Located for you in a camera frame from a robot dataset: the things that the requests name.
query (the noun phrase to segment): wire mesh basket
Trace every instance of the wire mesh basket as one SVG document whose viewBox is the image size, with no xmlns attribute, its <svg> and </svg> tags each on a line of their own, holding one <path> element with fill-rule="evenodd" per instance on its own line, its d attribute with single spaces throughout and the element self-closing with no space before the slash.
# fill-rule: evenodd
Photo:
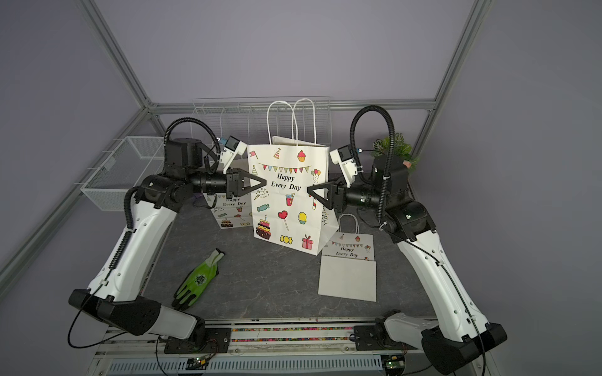
<svg viewBox="0 0 602 376">
<path fill-rule="evenodd" d="M 81 191 L 102 211 L 123 211 L 128 189 L 163 169 L 163 152 L 163 137 L 126 137 Z"/>
<path fill-rule="evenodd" d="M 205 122 L 217 137 L 234 136 L 247 144 L 267 144 L 267 109 L 273 100 L 290 98 L 253 98 L 255 102 L 247 102 L 238 98 L 236 102 L 221 102 L 222 99 L 195 99 L 193 101 L 193 117 Z M 315 100 L 315 127 L 317 143 L 330 146 L 332 141 L 332 122 L 330 119 L 330 103 L 326 97 Z M 314 115 L 309 102 L 299 102 L 295 108 L 299 140 L 314 142 Z M 293 135 L 292 111 L 281 103 L 274 104 L 270 110 L 270 133 L 272 136 L 291 137 Z M 192 138 L 204 140 L 204 131 L 191 127 Z"/>
</svg>

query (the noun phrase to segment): potted plant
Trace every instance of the potted plant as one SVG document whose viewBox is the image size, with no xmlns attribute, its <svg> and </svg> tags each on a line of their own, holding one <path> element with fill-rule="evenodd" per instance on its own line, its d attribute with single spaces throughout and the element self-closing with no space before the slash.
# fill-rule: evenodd
<svg viewBox="0 0 602 376">
<path fill-rule="evenodd" d="M 373 144 L 374 150 L 370 153 L 373 157 L 378 157 L 381 154 L 387 154 L 389 151 L 389 136 L 382 140 L 376 140 Z M 408 166 L 408 170 L 412 173 L 416 169 L 416 164 L 419 158 L 412 158 L 410 153 L 412 152 L 412 146 L 406 144 L 401 133 L 395 133 L 395 149 L 393 153 L 404 160 L 404 165 Z"/>
</svg>

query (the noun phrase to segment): green glove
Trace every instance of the green glove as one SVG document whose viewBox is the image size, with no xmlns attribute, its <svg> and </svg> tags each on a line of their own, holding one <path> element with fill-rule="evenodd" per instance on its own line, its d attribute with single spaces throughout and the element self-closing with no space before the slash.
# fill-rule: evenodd
<svg viewBox="0 0 602 376">
<path fill-rule="evenodd" d="M 218 274 L 217 262 L 223 256 L 224 254 L 216 249 L 207 260 L 188 273 L 182 285 L 173 294 L 172 307 L 174 309 L 185 310 L 196 302 L 209 282 Z"/>
</svg>

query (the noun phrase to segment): bunting flag illustration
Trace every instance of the bunting flag illustration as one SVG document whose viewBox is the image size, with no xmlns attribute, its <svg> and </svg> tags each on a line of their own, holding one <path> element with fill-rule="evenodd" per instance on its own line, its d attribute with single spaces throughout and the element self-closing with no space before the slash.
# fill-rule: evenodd
<svg viewBox="0 0 602 376">
<path fill-rule="evenodd" d="M 264 170 L 267 168 L 268 171 L 274 170 L 274 172 L 280 171 L 280 172 L 289 173 L 289 174 L 292 174 L 292 173 L 296 174 L 298 171 L 299 172 L 303 172 L 303 169 L 305 169 L 305 171 L 307 172 L 307 171 L 309 171 L 309 168 L 311 167 L 311 166 L 304 166 L 304 167 L 278 167 L 278 166 L 270 166 L 270 165 L 263 164 L 263 163 L 260 163 L 260 165 L 263 166 Z"/>
<path fill-rule="evenodd" d="M 343 244 L 343 243 L 338 243 L 335 241 L 330 241 L 331 243 L 333 243 L 334 245 L 336 245 L 337 247 L 345 247 L 345 248 L 364 248 L 363 244 Z"/>
</svg>

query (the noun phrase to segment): table surface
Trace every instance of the table surface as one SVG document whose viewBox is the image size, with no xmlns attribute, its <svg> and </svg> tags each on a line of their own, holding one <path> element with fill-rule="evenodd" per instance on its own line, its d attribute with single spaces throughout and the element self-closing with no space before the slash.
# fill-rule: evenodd
<svg viewBox="0 0 602 376">
<path fill-rule="evenodd" d="M 344 231 L 353 232 L 352 218 L 341 221 Z M 374 235 L 376 302 L 318 295 L 320 254 L 256 239 L 253 227 L 220 230 L 211 212 L 192 200 L 172 224 L 143 295 L 170 307 L 186 275 L 218 248 L 225 253 L 219 275 L 187 313 L 204 319 L 366 318 L 400 309 L 409 316 L 434 316 L 416 272 L 389 236 L 361 221 L 359 227 L 360 234 Z"/>
</svg>

